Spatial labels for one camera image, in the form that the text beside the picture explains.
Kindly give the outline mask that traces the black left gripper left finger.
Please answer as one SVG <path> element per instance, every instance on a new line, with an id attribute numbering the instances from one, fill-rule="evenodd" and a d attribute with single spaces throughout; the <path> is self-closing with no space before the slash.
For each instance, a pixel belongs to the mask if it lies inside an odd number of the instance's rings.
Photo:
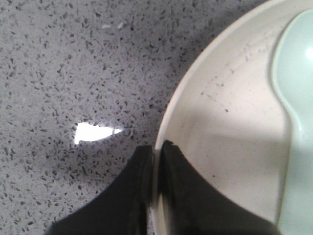
<path id="1" fill-rule="evenodd" d="M 50 235 L 145 235 L 153 150 L 138 146 L 119 176 L 94 200 L 54 223 Z"/>

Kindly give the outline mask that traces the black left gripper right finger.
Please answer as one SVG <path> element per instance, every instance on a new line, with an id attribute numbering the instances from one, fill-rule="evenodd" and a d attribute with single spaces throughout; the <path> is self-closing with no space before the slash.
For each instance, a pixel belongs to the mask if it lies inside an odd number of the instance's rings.
<path id="1" fill-rule="evenodd" d="M 182 151 L 165 141 L 160 153 L 160 193 L 172 235 L 278 235 L 277 226 L 240 207 L 210 185 Z"/>

